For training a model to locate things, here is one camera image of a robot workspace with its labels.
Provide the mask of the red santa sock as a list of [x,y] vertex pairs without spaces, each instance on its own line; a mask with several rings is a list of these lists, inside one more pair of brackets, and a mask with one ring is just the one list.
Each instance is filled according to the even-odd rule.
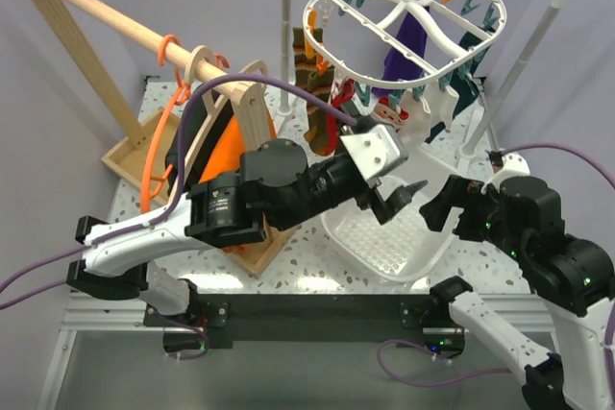
[[389,94],[378,99],[371,116],[378,122],[393,126],[395,131],[399,132],[406,127],[409,114],[402,108],[400,98]]
[[340,109],[343,104],[353,100],[355,93],[355,81],[353,79],[346,79],[342,83],[335,85],[335,89],[332,92],[331,105],[335,109]]

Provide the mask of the dark green sock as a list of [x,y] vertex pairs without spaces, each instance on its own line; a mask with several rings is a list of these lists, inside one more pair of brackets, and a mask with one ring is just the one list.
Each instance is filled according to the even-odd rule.
[[[468,49],[470,46],[478,45],[480,40],[473,34],[465,33],[460,42],[458,43],[464,49]],[[475,83],[470,83],[467,79],[461,79],[457,74],[454,74],[451,79],[452,88],[458,93],[459,99],[455,105],[453,112],[453,119],[470,107],[479,97],[479,88]],[[425,140],[427,144],[431,144],[433,140],[439,136],[441,132],[446,129],[443,122],[439,122],[433,126],[430,130],[430,136]]]

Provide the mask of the white sock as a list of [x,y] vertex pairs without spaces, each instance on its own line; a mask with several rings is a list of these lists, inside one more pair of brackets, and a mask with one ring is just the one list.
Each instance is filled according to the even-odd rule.
[[428,84],[423,95],[417,98],[413,96],[414,89],[407,89],[400,101],[408,118],[399,129],[399,134],[407,146],[422,144],[431,136],[431,129],[438,123],[443,123],[445,129],[449,130],[459,99],[459,94],[450,85],[441,90],[437,82]]

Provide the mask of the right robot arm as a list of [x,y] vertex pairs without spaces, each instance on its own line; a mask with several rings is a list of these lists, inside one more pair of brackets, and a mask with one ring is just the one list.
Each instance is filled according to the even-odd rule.
[[532,409],[613,408],[612,258],[566,232],[559,194],[532,176],[494,186],[451,175],[420,214],[429,230],[441,231],[455,208],[454,235],[487,242],[517,263],[549,312],[558,350],[533,343],[460,277],[432,288],[430,319],[468,328],[517,378]]

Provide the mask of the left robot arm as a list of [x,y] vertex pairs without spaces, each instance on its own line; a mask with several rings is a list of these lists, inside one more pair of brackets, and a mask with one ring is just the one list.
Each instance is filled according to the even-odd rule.
[[292,229],[349,200],[384,225],[427,186],[402,184],[382,197],[380,179],[392,167],[375,154],[379,142],[350,139],[358,142],[357,151],[342,150],[314,164],[298,144],[274,139],[243,153],[238,169],[194,185],[160,210],[115,225],[82,218],[78,236],[86,251],[71,265],[68,285],[99,300],[139,299],[178,326],[198,324],[196,286],[169,276],[156,259],[260,244],[269,229]]

